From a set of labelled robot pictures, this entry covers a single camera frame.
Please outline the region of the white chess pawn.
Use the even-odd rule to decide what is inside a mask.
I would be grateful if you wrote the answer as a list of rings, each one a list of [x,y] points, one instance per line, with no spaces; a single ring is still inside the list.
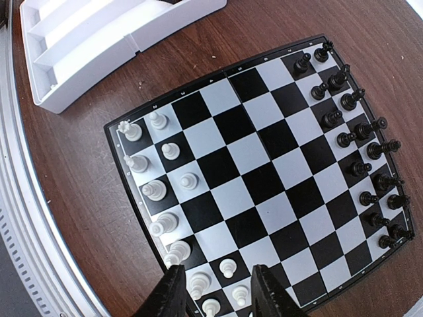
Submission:
[[[234,276],[234,273],[237,270],[237,263],[231,258],[225,258],[220,262],[219,270],[225,278],[230,279]]]
[[[211,285],[211,277],[204,273],[195,273],[190,278],[190,296],[193,300],[199,300],[205,291],[207,291]]]
[[[118,125],[118,131],[125,135],[128,141],[135,142],[142,138],[143,130],[136,123],[129,121],[121,121]]]
[[[157,130],[162,130],[166,128],[168,124],[168,118],[166,117],[166,115],[163,115],[162,113],[159,113],[159,112],[150,113],[149,121],[151,126]]]
[[[180,148],[176,143],[165,143],[161,150],[167,160],[176,160],[180,155]]]

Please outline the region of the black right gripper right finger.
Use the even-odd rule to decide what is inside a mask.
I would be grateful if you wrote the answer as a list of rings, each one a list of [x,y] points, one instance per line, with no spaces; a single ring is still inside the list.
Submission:
[[[250,284],[253,316],[304,316],[266,265],[253,267]]]

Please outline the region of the black white chess board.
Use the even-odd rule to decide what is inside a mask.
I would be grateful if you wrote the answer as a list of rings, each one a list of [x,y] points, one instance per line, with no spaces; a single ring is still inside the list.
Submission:
[[[191,247],[189,258],[182,262],[189,316],[205,316],[202,304],[207,299],[219,301],[220,316],[250,316],[249,295],[246,305],[239,306],[231,293],[236,286],[244,285],[250,294],[252,269],[257,264],[268,266],[295,303],[311,311],[356,284],[414,238],[408,197],[406,216],[414,235],[397,249],[380,258],[312,253],[274,166],[274,161],[286,153],[283,136],[287,125],[281,105],[287,100],[291,76],[283,58],[290,49],[302,50],[312,43],[327,45],[315,57],[324,59],[327,52],[333,52],[341,64],[348,66],[339,77],[324,83],[323,89],[341,85],[345,77],[360,88],[330,40],[317,35],[192,81],[104,127],[125,191],[159,265],[167,268],[164,257],[172,243],[182,240]],[[152,112],[166,115],[166,128],[151,126]],[[118,131],[121,121],[139,125],[142,138],[128,141]],[[161,147],[165,143],[179,146],[176,160],[163,156]],[[393,160],[397,151],[389,161],[400,179]],[[145,156],[148,169],[133,172],[125,163],[125,155]],[[187,172],[198,177],[193,190],[180,185],[181,176]],[[160,180],[167,187],[161,201],[151,201],[142,194],[142,187],[152,180]],[[175,214],[178,226],[172,232],[153,236],[149,225],[163,213]],[[237,263],[230,279],[219,270],[225,258]],[[208,274],[211,285],[199,300],[193,300],[190,278],[198,272]]]

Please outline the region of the white plastic compartment tray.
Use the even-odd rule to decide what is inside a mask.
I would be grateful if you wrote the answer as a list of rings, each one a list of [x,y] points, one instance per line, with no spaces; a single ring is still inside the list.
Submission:
[[[33,103],[55,114],[139,52],[226,1],[23,1]]]

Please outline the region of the white knight chess piece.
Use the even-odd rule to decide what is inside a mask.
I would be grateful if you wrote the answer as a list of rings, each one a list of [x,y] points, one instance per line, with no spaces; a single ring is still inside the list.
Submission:
[[[149,161],[143,155],[135,155],[130,157],[129,155],[124,156],[126,165],[136,173],[143,173],[148,169]]]

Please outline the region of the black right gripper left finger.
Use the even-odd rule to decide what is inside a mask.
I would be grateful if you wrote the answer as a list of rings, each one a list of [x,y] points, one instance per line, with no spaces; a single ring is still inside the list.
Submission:
[[[172,265],[132,316],[185,316],[187,294],[184,265]]]

